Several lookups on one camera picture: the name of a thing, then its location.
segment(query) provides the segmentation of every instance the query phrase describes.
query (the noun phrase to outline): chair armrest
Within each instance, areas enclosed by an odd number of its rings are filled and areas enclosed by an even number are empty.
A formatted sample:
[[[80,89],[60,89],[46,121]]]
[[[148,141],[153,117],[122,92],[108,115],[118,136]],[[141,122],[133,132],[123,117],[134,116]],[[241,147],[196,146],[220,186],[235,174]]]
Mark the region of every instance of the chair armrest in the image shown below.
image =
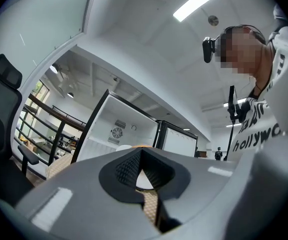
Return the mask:
[[[36,165],[39,163],[38,157],[32,151],[30,151],[26,146],[19,145],[17,148],[21,152],[21,154],[27,158],[27,161],[31,165]]]

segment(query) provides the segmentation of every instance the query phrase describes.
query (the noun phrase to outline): ceiling light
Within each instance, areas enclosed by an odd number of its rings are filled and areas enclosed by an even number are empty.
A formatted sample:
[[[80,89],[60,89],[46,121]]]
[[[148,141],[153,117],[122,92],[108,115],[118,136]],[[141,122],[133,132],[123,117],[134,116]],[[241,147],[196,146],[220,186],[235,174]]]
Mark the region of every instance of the ceiling light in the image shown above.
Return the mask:
[[[234,124],[234,126],[241,126],[242,124],[241,123],[236,123],[236,124]],[[229,124],[229,125],[226,125],[226,127],[228,128],[228,127],[233,127],[233,125],[232,124]]]
[[[53,65],[51,65],[50,67],[49,67],[49,69],[50,70],[52,70],[55,74],[57,74],[58,73],[58,70],[57,70],[57,68],[56,67],[54,67]]]
[[[241,98],[238,100],[238,104],[245,102],[247,98]]]
[[[173,16],[182,22],[192,12],[197,10],[200,6],[204,5],[209,0],[188,0],[183,6],[181,6]]]

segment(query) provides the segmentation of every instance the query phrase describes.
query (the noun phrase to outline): man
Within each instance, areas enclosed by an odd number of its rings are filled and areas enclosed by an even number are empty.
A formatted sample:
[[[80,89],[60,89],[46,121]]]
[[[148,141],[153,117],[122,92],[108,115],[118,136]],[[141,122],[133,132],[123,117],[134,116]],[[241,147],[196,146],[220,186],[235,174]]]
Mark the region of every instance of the man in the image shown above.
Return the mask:
[[[215,159],[216,160],[221,160],[222,156],[223,156],[223,153],[220,151],[220,146],[218,147],[218,151],[216,151],[215,153]]]
[[[198,147],[196,147],[196,152],[195,152],[195,155],[194,155],[195,158],[200,158],[200,153],[198,151]]]
[[[246,25],[226,29],[217,40],[215,55],[221,66],[256,80],[244,103],[248,109],[232,141],[229,161],[238,161],[244,151],[255,150],[282,130],[288,131],[288,20],[278,6],[274,16],[279,27],[268,42],[255,27]]]

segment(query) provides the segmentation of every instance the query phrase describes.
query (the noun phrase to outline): black chair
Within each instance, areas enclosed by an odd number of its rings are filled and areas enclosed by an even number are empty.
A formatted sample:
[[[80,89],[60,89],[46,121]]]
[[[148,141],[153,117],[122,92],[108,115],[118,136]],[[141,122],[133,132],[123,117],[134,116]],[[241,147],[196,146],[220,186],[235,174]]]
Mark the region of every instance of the black chair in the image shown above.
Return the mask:
[[[9,160],[12,156],[10,139],[14,116],[22,97],[17,90],[22,80],[21,73],[13,67],[5,55],[0,54],[0,199],[14,206],[27,192],[34,188],[26,178],[27,162],[37,164],[38,158],[26,146],[19,145],[23,155],[22,172]]]

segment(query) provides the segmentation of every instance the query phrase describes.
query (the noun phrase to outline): chair headrest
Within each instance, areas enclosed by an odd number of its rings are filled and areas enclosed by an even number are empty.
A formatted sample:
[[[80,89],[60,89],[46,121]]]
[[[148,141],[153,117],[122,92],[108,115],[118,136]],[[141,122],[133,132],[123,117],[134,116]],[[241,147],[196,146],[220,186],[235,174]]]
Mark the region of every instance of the chair headrest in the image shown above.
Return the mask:
[[[8,61],[4,54],[0,54],[0,80],[14,89],[18,89],[22,82],[22,74]]]

